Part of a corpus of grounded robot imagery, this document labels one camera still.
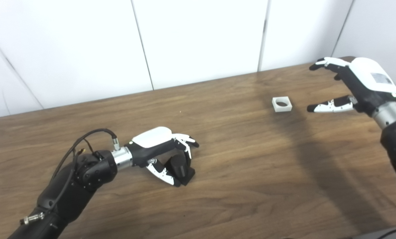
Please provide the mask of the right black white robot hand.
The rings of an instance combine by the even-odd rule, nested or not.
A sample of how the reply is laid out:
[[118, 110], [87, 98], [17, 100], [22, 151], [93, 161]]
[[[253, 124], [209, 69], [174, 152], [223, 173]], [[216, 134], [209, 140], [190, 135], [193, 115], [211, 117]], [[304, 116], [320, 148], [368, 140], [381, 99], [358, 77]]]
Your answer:
[[351, 94], [309, 105], [308, 112], [340, 113], [356, 110], [371, 118], [383, 111], [396, 112], [396, 85], [376, 61], [357, 57], [348, 62], [340, 58], [324, 57], [311, 65], [309, 70], [321, 68], [334, 72], [334, 80], [342, 81]]

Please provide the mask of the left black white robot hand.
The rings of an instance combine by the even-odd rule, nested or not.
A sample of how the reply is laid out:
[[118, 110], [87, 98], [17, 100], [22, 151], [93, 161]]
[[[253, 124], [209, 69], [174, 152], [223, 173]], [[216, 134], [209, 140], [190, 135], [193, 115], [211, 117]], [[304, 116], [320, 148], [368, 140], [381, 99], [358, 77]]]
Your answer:
[[191, 167], [191, 147], [199, 148], [191, 136], [172, 133], [171, 129], [159, 126], [133, 137], [125, 145], [125, 162], [146, 168], [171, 186], [186, 186], [195, 175]]

